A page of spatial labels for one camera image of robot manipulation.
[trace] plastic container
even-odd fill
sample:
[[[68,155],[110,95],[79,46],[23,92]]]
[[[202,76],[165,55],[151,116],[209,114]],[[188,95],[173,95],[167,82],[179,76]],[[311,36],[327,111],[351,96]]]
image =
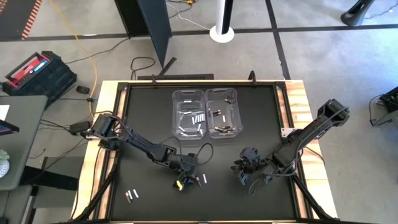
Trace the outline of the plastic container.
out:
[[[179,140],[198,140],[206,133],[205,93],[179,90],[173,93],[173,129]]]
[[[206,91],[206,116],[210,137],[233,138],[243,125],[238,107],[238,93],[234,88],[218,88]]]

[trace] gray floor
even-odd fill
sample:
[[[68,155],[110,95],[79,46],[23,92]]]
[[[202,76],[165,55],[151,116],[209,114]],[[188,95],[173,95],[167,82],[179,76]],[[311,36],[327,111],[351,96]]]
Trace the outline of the gray floor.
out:
[[[340,14],[355,0],[273,0],[278,27],[343,26]],[[378,0],[367,16],[379,13],[394,4],[394,0]],[[78,34],[123,33],[124,27],[113,1],[55,0]],[[173,4],[179,9],[183,4]],[[191,11],[182,13],[205,27],[215,23],[215,1],[200,0]],[[200,30],[178,18],[170,20],[172,30]],[[364,24],[398,24],[398,14],[388,13],[365,20]],[[234,28],[270,27],[265,1],[235,1],[231,26]],[[62,20],[44,1],[30,36],[70,35]],[[372,128],[369,124],[368,103],[375,95],[385,93],[398,84],[398,29],[347,30],[322,32],[280,33],[287,65],[292,79],[305,82],[313,116],[327,99],[339,99],[351,110],[346,125],[332,129],[320,141],[326,169],[338,215],[343,220],[357,222],[396,223],[398,213],[398,130],[390,124]],[[91,53],[110,49],[122,39],[83,40]],[[72,40],[40,42],[0,42],[0,68],[12,70],[33,52],[52,50],[68,62],[84,57]],[[127,40],[117,49],[95,57],[98,67],[98,97],[103,80],[130,79],[131,59],[137,56],[154,57],[149,38]],[[247,78],[255,70],[259,78],[282,79],[282,70],[272,33],[236,34],[228,44],[216,44],[208,35],[172,37],[167,59],[177,57],[167,74],[214,73],[216,79]],[[147,65],[138,61],[134,68]],[[93,69],[89,61],[70,65],[78,74],[79,85],[93,85]],[[139,71],[138,75],[152,75],[160,71],[156,66]],[[84,98],[74,90],[65,97]],[[373,106],[374,116],[382,116],[383,108]],[[84,101],[59,100],[44,114],[44,118],[60,124],[70,124],[88,116]],[[58,156],[79,141],[63,131],[40,130],[31,156],[47,149],[28,164],[40,167],[44,156]],[[70,156],[83,156],[85,147]],[[67,220],[72,205],[67,208],[40,209],[35,223]]]

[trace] yellow object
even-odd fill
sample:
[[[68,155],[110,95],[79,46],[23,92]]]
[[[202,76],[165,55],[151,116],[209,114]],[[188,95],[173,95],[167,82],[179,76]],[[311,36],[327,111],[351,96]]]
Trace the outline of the yellow object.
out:
[[[178,180],[178,181],[175,182],[175,184],[176,184],[177,187],[178,187],[178,191],[181,191],[182,188],[183,188],[183,185],[181,184],[181,182]]]
[[[50,0],[52,7],[55,9],[55,11],[58,13],[58,15],[61,17],[61,19],[63,20],[63,22],[65,23],[65,25],[67,25],[68,30],[75,36],[77,44],[79,46],[79,48],[84,51],[84,53],[86,53],[88,59],[90,60],[90,62],[93,64],[93,68],[94,68],[94,86],[91,89],[91,93],[90,93],[90,98],[93,97],[95,88],[97,86],[97,79],[98,79],[98,72],[97,72],[97,67],[95,65],[95,61],[94,59],[91,57],[91,55],[86,51],[86,49],[84,48],[83,44],[80,42],[79,38],[77,37],[76,32],[72,29],[72,27],[70,26],[69,22],[67,21],[67,18],[65,17],[65,15],[61,12],[61,10],[58,8],[58,6],[56,6],[54,4],[54,2],[52,0]],[[92,104],[91,102],[88,102],[88,107],[90,109],[90,115],[94,118],[93,115],[93,110],[92,110]]]

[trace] chair leg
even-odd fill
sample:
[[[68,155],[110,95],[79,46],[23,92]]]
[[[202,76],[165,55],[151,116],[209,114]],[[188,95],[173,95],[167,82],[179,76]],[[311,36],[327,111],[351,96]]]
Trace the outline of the chair leg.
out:
[[[351,9],[341,15],[341,21],[347,26],[360,26],[373,2],[374,0],[358,0]]]

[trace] white base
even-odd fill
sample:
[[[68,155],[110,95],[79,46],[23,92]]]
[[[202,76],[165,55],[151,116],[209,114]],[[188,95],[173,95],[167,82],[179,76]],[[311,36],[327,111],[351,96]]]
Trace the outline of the white base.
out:
[[[232,28],[229,28],[228,32],[223,35],[217,34],[216,31],[216,26],[213,26],[210,30],[210,37],[215,41],[219,43],[228,43],[231,41],[235,36],[234,30]]]

